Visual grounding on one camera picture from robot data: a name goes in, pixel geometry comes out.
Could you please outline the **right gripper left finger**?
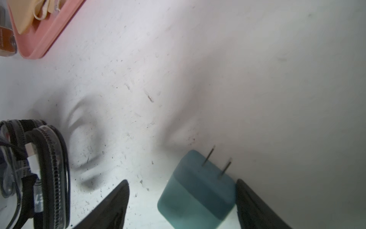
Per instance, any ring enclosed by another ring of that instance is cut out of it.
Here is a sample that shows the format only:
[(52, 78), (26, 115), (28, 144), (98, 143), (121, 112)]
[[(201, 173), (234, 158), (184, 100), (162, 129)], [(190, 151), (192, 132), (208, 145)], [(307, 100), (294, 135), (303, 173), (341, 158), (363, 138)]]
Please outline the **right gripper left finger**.
[(77, 229), (122, 229), (130, 196), (129, 183), (123, 180), (85, 219)]

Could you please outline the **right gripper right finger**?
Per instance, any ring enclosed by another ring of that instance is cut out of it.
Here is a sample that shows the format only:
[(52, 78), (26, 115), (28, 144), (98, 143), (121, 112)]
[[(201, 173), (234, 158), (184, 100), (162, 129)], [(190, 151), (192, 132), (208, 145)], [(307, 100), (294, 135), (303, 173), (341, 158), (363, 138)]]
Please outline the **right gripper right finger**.
[(236, 206), (242, 229), (291, 229), (242, 179), (236, 182)]

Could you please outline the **clear pouch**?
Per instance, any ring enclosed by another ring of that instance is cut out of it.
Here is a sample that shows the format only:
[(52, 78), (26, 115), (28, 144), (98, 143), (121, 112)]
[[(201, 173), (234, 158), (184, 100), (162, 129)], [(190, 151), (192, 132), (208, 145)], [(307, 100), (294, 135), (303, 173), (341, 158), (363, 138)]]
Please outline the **clear pouch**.
[(66, 143), (43, 120), (1, 121), (1, 228), (65, 229), (71, 182)]

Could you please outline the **pink tray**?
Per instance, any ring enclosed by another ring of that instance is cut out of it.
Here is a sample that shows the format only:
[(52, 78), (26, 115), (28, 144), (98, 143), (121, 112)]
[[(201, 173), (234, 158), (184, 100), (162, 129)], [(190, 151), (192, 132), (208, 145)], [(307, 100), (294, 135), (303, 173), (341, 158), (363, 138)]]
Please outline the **pink tray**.
[(34, 20), (28, 31), (23, 34), (17, 32), (7, 3), (17, 52), (25, 59), (42, 58), (82, 3), (83, 0), (66, 1), (60, 11), (48, 14), (42, 21)]

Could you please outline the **orange pepper spice jar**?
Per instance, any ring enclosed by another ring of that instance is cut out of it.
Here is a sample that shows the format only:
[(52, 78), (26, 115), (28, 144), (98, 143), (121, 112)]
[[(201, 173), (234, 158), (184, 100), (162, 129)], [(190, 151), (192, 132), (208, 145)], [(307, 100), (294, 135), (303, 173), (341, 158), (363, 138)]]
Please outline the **orange pepper spice jar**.
[(6, 11), (1, 6), (1, 56), (9, 57), (17, 53), (17, 45), (12, 29), (6, 27)]

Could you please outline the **yellow folded napkin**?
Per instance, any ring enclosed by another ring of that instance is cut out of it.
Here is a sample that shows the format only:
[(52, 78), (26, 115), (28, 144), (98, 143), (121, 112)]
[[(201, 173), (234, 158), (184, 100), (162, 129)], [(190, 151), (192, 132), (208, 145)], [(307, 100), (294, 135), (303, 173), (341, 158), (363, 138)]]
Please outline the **yellow folded napkin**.
[(15, 28), (19, 34), (28, 31), (34, 20), (42, 21), (48, 14), (60, 11), (66, 3), (63, 0), (9, 0)]

